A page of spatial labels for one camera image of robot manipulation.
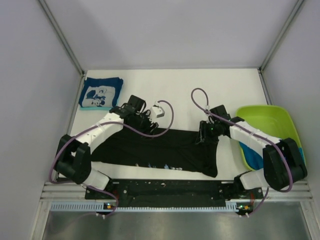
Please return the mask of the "black t-shirt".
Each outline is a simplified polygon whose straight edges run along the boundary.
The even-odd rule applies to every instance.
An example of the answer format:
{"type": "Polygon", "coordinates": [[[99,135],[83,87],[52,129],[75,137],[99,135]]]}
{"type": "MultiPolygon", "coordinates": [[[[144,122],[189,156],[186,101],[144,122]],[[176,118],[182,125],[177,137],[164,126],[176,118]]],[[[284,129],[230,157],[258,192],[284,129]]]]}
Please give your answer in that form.
{"type": "Polygon", "coordinates": [[[130,129],[113,134],[91,155],[92,162],[199,172],[218,175],[218,139],[200,141],[197,131],[170,129],[164,135],[143,137],[130,129]]]}

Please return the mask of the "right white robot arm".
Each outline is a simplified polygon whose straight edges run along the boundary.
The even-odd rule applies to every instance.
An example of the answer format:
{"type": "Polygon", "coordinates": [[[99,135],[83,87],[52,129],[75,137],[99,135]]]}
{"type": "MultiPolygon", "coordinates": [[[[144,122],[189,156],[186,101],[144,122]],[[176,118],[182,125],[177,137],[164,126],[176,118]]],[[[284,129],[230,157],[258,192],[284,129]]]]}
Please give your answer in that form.
{"type": "Polygon", "coordinates": [[[289,192],[295,182],[307,177],[306,164],[294,139],[268,135],[241,117],[228,119],[196,106],[222,124],[221,135],[244,144],[262,158],[261,169],[245,172],[234,179],[233,192],[237,197],[245,198],[252,189],[264,187],[289,192]]]}

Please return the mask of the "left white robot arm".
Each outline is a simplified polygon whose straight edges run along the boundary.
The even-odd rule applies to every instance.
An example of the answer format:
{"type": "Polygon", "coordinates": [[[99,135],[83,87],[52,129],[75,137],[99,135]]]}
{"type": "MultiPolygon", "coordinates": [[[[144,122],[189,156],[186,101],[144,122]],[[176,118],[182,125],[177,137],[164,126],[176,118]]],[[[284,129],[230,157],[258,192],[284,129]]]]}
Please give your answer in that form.
{"type": "Polygon", "coordinates": [[[109,137],[121,131],[125,125],[150,135],[159,125],[157,118],[165,111],[157,103],[145,110],[145,101],[131,95],[122,106],[115,106],[95,125],[78,133],[61,138],[54,170],[68,180],[96,188],[102,198],[109,198],[114,191],[111,178],[92,167],[92,153],[109,137]]]}

